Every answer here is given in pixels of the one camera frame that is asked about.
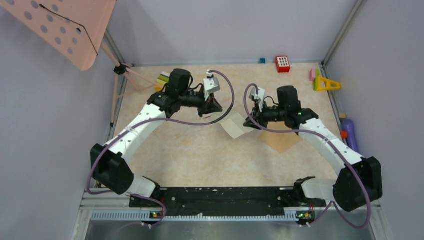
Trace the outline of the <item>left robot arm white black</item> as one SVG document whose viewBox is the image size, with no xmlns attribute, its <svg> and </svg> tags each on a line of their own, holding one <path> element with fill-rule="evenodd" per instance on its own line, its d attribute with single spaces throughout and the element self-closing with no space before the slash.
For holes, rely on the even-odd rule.
<svg viewBox="0 0 424 240">
<path fill-rule="evenodd" d="M 123 131 L 107 143 L 92 147 L 88 179 L 104 185 L 109 193 L 135 195 L 147 206 L 156 206 L 161 198 L 156 190 L 158 184 L 133 173 L 129 164 L 136 151 L 160 125 L 165 122 L 185 123 L 172 118 L 181 108 L 196 108 L 200 117 L 223 111 L 215 98 L 215 93 L 221 89 L 216 74 L 216 70 L 208 70 L 203 82 L 192 87 L 192 74 L 185 69 L 174 69 L 168 83 L 150 96 Z"/>
</svg>

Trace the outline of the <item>cream paper letter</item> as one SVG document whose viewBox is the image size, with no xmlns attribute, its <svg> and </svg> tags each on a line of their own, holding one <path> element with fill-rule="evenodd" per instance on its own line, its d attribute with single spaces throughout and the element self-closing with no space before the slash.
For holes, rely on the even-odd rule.
<svg viewBox="0 0 424 240">
<path fill-rule="evenodd" d="M 239 112 L 231 112 L 219 122 L 225 132 L 233 139 L 237 139 L 254 130 L 253 128 L 245 127 L 244 123 L 245 119 Z"/>
</svg>

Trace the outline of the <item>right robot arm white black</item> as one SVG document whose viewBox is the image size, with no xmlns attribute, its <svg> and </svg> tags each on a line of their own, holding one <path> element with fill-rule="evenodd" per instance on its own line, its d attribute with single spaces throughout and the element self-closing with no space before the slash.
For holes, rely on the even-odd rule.
<svg viewBox="0 0 424 240">
<path fill-rule="evenodd" d="M 331 165 L 336 180 L 307 177 L 294 185 L 293 200 L 307 206 L 313 199 L 333 201 L 346 212 L 370 205 L 383 196 L 382 167 L 375 157 L 364 157 L 335 136 L 310 108 L 303 108 L 294 86 L 277 89 L 278 104 L 267 106 L 265 90 L 251 83 L 244 99 L 254 108 L 248 111 L 246 127 L 266 130 L 270 122 L 283 122 L 288 133 L 295 133 L 312 145 Z"/>
</svg>

